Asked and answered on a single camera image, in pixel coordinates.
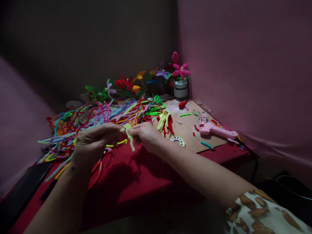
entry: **hand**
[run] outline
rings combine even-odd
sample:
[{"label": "hand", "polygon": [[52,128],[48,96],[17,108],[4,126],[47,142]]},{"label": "hand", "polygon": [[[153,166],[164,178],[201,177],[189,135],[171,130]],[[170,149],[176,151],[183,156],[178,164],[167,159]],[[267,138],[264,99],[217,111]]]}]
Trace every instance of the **hand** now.
[{"label": "hand", "polygon": [[134,125],[128,132],[136,142],[142,142],[146,150],[153,154],[159,151],[159,146],[166,140],[150,122]]},{"label": "hand", "polygon": [[77,135],[76,146],[72,155],[71,168],[91,170],[103,155],[107,144],[121,138],[118,124],[105,123],[81,131]]}]

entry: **forearm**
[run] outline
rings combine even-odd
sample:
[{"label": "forearm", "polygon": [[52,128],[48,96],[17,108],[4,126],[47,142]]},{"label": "forearm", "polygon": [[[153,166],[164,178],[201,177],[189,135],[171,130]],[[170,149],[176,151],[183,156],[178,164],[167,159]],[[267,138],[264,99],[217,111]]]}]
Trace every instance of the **forearm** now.
[{"label": "forearm", "polygon": [[158,157],[167,162],[193,188],[227,209],[243,193],[256,189],[221,165],[181,147],[173,141],[162,142]]},{"label": "forearm", "polygon": [[79,231],[90,171],[75,170],[69,166],[64,171],[25,233],[77,233]]}]

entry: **red flower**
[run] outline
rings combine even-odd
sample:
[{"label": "red flower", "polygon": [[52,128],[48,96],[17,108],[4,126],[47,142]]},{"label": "red flower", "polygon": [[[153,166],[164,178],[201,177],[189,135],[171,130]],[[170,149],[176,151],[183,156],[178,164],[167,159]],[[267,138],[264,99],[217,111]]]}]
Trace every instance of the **red flower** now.
[{"label": "red flower", "polygon": [[134,86],[134,83],[131,83],[132,78],[126,79],[123,75],[119,75],[121,80],[115,80],[115,85],[117,85],[118,88],[122,88],[123,84],[126,85],[126,88],[128,90],[131,90]]},{"label": "red flower", "polygon": [[173,55],[172,55],[173,63],[169,63],[169,65],[164,67],[164,69],[173,68],[173,65],[178,63],[178,59],[179,59],[178,53],[177,52],[173,52]]},{"label": "red flower", "polygon": [[172,76],[180,75],[182,80],[184,80],[184,75],[191,74],[188,70],[186,70],[186,63],[184,63],[181,67],[177,64],[174,64],[173,66],[176,68],[176,71],[172,73]]}]

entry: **red-handled pliers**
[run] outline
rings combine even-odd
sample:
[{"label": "red-handled pliers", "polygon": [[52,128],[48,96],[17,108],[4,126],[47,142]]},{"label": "red-handled pliers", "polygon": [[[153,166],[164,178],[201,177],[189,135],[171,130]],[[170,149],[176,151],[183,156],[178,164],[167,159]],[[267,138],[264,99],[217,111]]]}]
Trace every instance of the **red-handled pliers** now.
[{"label": "red-handled pliers", "polygon": [[102,175],[102,171],[103,171],[103,162],[102,159],[104,158],[105,154],[107,153],[107,150],[104,151],[102,157],[98,160],[98,162],[94,165],[92,171],[91,171],[91,176],[95,173],[95,171],[99,168],[98,170],[98,174],[95,178],[95,180],[89,185],[88,190],[92,189],[97,182],[100,180],[101,175]]}]

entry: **tape roll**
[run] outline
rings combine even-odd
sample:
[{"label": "tape roll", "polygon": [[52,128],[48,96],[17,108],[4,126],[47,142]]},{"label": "tape roll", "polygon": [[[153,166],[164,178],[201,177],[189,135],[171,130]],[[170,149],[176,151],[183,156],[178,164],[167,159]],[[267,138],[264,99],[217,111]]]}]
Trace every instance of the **tape roll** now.
[{"label": "tape roll", "polygon": [[170,140],[171,140],[171,141],[177,141],[177,142],[179,142],[179,144],[180,144],[181,146],[185,147],[185,142],[184,142],[183,138],[180,137],[180,136],[172,136],[172,137],[170,138]]}]

